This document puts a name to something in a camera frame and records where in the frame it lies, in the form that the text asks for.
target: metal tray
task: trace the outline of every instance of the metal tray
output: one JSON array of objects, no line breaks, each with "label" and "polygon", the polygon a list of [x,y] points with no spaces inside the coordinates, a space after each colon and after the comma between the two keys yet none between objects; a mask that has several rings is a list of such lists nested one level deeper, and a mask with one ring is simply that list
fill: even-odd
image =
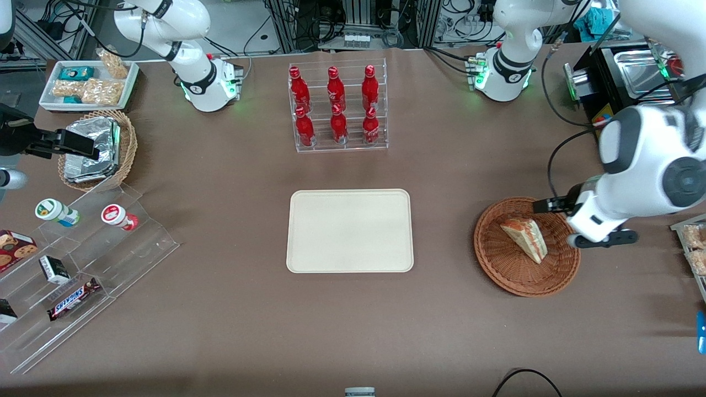
[{"label": "metal tray", "polygon": [[[613,60],[620,69],[628,95],[633,99],[664,83],[664,77],[660,73],[659,66],[648,49],[619,52],[613,56]],[[669,89],[664,87],[644,97],[643,100],[665,100],[670,98]]]}]

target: table surface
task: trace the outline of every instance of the table surface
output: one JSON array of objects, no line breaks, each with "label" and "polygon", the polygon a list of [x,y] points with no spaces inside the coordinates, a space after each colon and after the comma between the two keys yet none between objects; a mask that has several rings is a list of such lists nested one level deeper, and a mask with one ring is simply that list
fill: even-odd
[{"label": "table surface", "polygon": [[[584,48],[563,46],[547,73],[558,108],[576,120],[585,116],[569,105],[561,65]],[[297,154],[288,63],[380,56],[389,150]],[[348,386],[375,386],[380,397],[490,396],[517,367],[544,372],[567,396],[703,395],[702,301],[668,228],[703,206],[631,220],[639,243],[583,251],[575,280],[551,297],[510,295],[480,268],[471,236],[481,212],[508,196],[547,197],[549,153],[579,131],[551,113],[538,73],[518,99],[498,103],[423,51],[257,58],[242,99],[204,114],[166,63],[140,67],[128,114],[139,148],[126,182],[183,245],[29,374],[0,374],[3,396],[341,396]],[[77,118],[40,110],[36,124]],[[594,141],[567,145],[554,167],[561,191],[599,174]],[[27,157],[19,169],[30,182],[7,194],[4,227],[32,230],[40,199],[79,197],[56,160]],[[287,270],[295,191],[381,188],[411,196],[410,272]],[[551,392],[532,374],[506,389]]]}]

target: wicker basket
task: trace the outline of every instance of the wicker basket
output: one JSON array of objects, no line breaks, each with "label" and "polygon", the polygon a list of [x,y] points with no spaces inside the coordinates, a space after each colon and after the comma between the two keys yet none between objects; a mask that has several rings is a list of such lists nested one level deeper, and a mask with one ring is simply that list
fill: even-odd
[{"label": "wicker basket", "polygon": [[[135,129],[132,127],[130,119],[119,110],[98,110],[96,112],[91,112],[83,117],[82,120],[91,119],[93,117],[112,117],[120,125],[120,168],[113,174],[109,179],[115,182],[115,184],[120,184],[125,180],[132,168],[133,161],[135,160],[135,153],[137,152],[137,135],[135,135]],[[102,182],[91,181],[91,182],[81,182],[77,184],[72,184],[67,181],[64,177],[64,165],[66,164],[66,156],[59,156],[59,178],[64,182],[66,186],[72,187],[81,191],[89,191],[97,184]]]},{"label": "wicker basket", "polygon": [[[578,270],[581,253],[566,242],[573,231],[563,215],[532,212],[532,197],[511,197],[488,207],[473,234],[476,257],[488,276],[503,289],[523,297],[556,294]],[[535,263],[501,229],[508,218],[531,218],[546,242],[547,255]]]}]

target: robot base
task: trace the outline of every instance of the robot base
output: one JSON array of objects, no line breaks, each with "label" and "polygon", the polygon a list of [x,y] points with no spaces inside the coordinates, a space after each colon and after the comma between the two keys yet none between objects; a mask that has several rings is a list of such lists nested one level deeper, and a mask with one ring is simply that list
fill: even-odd
[{"label": "robot base", "polygon": [[206,88],[203,94],[196,95],[187,91],[184,86],[186,99],[202,112],[215,112],[228,105],[232,100],[240,99],[243,85],[243,69],[237,69],[221,59],[212,59],[216,66],[216,79]]},{"label": "robot base", "polygon": [[468,84],[471,90],[480,91],[492,100],[509,102],[520,96],[522,90],[527,87],[532,71],[527,72],[524,82],[508,83],[493,66],[493,56],[497,51],[497,48],[491,48],[486,52],[479,52],[472,63],[466,62],[467,71],[478,73],[477,76],[468,77]]}]

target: blue object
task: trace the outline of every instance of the blue object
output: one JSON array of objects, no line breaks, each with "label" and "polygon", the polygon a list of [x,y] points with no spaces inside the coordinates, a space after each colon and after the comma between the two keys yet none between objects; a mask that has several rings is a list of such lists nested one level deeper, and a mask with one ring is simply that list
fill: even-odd
[{"label": "blue object", "polygon": [[586,15],[574,22],[574,28],[579,31],[582,42],[594,42],[610,28],[615,17],[610,9],[591,7]]},{"label": "blue object", "polygon": [[86,81],[93,77],[91,66],[78,66],[75,68],[63,68],[59,72],[59,80]]},{"label": "blue object", "polygon": [[699,353],[706,355],[706,316],[704,316],[704,312],[696,314],[696,348]]}]

